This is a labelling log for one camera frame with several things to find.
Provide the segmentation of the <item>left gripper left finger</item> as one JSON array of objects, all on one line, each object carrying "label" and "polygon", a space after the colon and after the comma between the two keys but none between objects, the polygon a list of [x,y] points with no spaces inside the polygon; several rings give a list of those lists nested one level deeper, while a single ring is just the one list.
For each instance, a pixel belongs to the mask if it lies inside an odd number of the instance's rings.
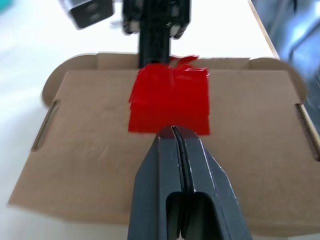
[{"label": "left gripper left finger", "polygon": [[185,128],[159,131],[134,181],[127,240],[177,240],[187,234]]}]

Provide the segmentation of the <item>brown cardboard box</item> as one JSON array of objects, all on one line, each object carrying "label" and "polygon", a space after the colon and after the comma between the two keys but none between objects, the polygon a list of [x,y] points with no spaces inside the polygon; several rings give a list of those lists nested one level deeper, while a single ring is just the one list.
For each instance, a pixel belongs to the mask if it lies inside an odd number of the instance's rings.
[{"label": "brown cardboard box", "polygon": [[[274,58],[192,65],[209,72],[210,134],[184,128],[225,171],[250,233],[320,233],[320,139],[303,110],[300,76]],[[136,174],[158,133],[128,131],[140,69],[136,54],[98,53],[54,70],[43,89],[49,111],[11,205],[72,222],[130,224]]]}]

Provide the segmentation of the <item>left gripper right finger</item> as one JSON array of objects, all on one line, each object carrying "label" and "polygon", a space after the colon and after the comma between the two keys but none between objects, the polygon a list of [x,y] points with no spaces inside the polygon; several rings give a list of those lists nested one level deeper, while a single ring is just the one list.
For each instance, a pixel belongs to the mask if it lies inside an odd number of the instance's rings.
[{"label": "left gripper right finger", "polygon": [[253,240],[227,174],[192,130],[172,128],[180,153],[183,240]]}]

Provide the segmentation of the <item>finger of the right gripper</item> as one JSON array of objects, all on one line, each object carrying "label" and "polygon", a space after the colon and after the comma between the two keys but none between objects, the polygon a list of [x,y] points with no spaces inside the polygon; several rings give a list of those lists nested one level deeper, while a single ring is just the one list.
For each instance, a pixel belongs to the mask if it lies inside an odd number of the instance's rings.
[{"label": "finger of the right gripper", "polygon": [[139,34],[139,68],[148,64],[168,64],[170,56],[170,30],[166,27],[143,26]]}]

